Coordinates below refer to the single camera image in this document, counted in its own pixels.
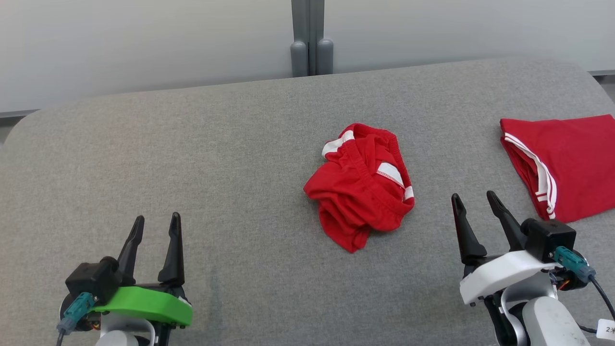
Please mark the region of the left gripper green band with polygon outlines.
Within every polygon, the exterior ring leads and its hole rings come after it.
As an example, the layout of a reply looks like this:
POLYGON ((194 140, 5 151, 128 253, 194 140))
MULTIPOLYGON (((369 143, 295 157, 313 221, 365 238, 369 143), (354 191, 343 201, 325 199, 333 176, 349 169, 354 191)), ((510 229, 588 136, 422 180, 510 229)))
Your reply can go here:
POLYGON ((123 287, 107 304, 95 304, 91 309, 99 314, 99 339, 94 346, 168 346, 173 330, 193 324, 193 306, 180 287, 185 284, 181 215, 172 214, 167 254, 158 274, 161 285, 177 287, 135 285, 135 261, 144 225, 145 217, 139 215, 117 258, 117 275, 123 287))

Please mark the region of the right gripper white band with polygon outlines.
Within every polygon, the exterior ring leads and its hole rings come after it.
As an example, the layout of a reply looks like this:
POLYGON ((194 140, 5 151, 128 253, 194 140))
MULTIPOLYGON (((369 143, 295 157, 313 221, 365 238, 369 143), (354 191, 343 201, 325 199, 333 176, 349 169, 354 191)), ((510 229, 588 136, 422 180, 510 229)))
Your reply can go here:
MULTIPOLYGON (((527 236, 521 232, 520 224, 494 191, 486 191, 486 199, 492 213, 500 221, 510 249, 509 253, 479 266, 461 280, 459 291, 464 305, 477 303, 480 297, 517 284, 541 270, 558 267, 556 261, 544 263, 524 250, 527 236)), ((457 193, 452 194, 452 211, 461 262, 464 265, 479 265, 487 252, 475 236, 467 219, 467 209, 457 193)))

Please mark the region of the grey partition post with sticker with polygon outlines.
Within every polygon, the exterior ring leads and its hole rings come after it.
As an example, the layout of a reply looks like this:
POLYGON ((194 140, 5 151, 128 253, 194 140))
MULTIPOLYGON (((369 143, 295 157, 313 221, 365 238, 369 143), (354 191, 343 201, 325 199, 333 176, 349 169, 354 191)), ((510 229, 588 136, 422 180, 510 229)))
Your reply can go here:
POLYGON ((324 37, 325 0, 291 0, 291 9, 292 77, 332 74, 334 45, 324 37))

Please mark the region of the red shorts white trim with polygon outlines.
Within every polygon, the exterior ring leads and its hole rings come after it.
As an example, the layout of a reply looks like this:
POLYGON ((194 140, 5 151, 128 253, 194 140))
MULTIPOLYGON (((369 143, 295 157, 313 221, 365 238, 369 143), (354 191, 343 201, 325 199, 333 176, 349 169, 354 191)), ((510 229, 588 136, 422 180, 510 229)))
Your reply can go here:
POLYGON ((306 182, 325 234, 349 253, 372 232, 393 232, 415 206, 411 179, 397 136, 354 123, 327 142, 325 162, 306 182))

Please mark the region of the red white basketball jersey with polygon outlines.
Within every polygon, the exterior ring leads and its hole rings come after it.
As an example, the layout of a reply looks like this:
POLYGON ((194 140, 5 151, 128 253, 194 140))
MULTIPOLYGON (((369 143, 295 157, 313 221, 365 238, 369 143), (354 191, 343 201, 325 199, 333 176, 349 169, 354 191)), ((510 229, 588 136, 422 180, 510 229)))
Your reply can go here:
POLYGON ((575 222, 615 209, 615 118, 502 118, 501 144, 541 219, 575 222))

